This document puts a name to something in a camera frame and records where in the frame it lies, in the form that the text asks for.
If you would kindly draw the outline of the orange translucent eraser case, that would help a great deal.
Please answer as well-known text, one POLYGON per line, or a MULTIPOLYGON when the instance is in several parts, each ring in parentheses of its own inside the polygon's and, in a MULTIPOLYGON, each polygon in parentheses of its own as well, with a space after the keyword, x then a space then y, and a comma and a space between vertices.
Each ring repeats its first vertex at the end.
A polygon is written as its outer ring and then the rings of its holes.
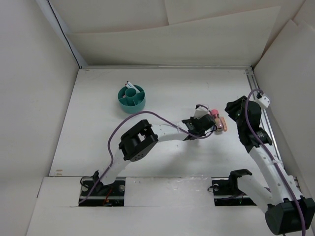
POLYGON ((222 123, 222 127, 223 127, 223 131, 226 132, 227 131, 227 124, 225 122, 224 117, 220 117, 221 123, 222 123))

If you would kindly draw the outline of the pink capped pencil tube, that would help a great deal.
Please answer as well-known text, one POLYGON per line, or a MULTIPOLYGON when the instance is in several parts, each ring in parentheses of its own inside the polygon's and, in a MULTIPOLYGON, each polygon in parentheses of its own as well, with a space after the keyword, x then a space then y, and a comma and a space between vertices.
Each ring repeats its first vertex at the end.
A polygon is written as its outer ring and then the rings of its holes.
POLYGON ((221 121, 221 118, 220 118, 218 110, 212 109, 211 110, 211 114, 212 114, 212 117, 214 118, 214 121, 216 123, 216 127, 217 127, 216 132, 223 131, 223 123, 221 121))

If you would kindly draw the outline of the blue capped white marker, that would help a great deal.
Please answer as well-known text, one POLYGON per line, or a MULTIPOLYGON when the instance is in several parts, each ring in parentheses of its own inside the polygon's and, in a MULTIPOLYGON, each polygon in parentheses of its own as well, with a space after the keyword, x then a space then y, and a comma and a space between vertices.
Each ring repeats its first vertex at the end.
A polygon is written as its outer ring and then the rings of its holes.
POLYGON ((130 86, 133 86, 134 90, 136 91, 136 93, 140 92, 140 90, 136 86, 134 86, 131 82, 127 81, 126 84, 129 84, 130 86))

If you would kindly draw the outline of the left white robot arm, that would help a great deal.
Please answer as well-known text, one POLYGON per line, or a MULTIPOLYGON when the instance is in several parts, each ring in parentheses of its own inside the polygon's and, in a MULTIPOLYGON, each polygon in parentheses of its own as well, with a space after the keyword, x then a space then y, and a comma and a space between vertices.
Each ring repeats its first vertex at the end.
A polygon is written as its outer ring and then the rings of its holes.
POLYGON ((122 121, 110 135, 107 143, 111 158, 110 163, 104 168, 101 175, 98 171, 93 175, 93 190, 97 194, 106 194, 109 191, 109 185, 115 181, 119 173, 131 162, 143 159, 157 143, 206 139, 217 129, 210 114, 171 123, 155 113, 149 113, 164 121, 165 124, 151 124, 146 119, 139 121, 121 136, 116 152, 111 150, 111 141, 114 135, 122 125, 135 115, 122 121))

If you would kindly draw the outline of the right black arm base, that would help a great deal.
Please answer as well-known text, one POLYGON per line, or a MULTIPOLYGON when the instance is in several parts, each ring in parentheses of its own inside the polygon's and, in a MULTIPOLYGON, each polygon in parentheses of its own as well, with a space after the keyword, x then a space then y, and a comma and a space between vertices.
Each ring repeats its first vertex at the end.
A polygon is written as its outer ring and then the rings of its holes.
POLYGON ((216 207, 256 206, 253 200, 239 190, 237 180, 242 176, 252 176, 247 169, 234 170, 228 177, 211 177, 211 186, 207 189, 214 196, 216 207))

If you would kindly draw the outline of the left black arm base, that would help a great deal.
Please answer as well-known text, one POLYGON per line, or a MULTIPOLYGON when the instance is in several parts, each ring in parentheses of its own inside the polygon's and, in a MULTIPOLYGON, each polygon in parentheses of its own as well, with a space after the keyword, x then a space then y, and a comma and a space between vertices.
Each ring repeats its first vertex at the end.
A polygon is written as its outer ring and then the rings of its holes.
POLYGON ((118 177, 109 185, 103 185, 102 182, 99 182, 90 196, 87 197, 98 177, 99 171, 96 171, 92 176, 83 176, 80 179, 81 192, 78 206, 123 207, 125 203, 125 177, 118 177))

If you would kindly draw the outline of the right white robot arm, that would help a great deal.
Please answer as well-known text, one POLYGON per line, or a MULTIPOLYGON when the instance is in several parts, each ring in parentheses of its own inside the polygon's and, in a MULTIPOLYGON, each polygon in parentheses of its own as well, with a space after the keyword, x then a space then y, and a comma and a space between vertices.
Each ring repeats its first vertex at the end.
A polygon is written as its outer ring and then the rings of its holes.
POLYGON ((315 215, 315 202, 305 198, 289 176, 281 160, 273 150, 268 133, 260 126, 262 110, 269 99, 262 97, 250 101, 246 96, 228 102, 225 111, 236 122, 239 140, 260 169, 267 187, 262 186, 247 169, 230 173, 227 187, 230 192, 241 191, 264 213, 266 224, 274 235, 301 231, 310 228, 315 215))

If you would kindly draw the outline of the teal round organizer container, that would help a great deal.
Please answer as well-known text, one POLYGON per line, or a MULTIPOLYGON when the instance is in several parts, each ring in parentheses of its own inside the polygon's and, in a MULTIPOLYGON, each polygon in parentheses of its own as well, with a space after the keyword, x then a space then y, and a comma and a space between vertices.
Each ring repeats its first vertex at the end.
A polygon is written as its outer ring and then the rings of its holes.
POLYGON ((132 88, 123 87, 119 90, 117 98, 120 108, 127 114, 135 114, 142 111, 146 105, 145 91, 139 85, 135 85, 140 92, 132 88))

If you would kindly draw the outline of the aluminium rail right side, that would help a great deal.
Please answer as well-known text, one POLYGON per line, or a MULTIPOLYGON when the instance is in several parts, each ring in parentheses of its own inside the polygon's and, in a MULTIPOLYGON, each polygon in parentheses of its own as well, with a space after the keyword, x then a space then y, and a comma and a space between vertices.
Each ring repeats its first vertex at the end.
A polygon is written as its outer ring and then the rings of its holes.
POLYGON ((270 99, 259 88, 253 69, 246 69, 246 76, 251 89, 245 102, 245 120, 248 129, 253 135, 255 146, 267 149, 270 145, 272 159, 283 166, 283 160, 265 111, 270 105, 270 99))

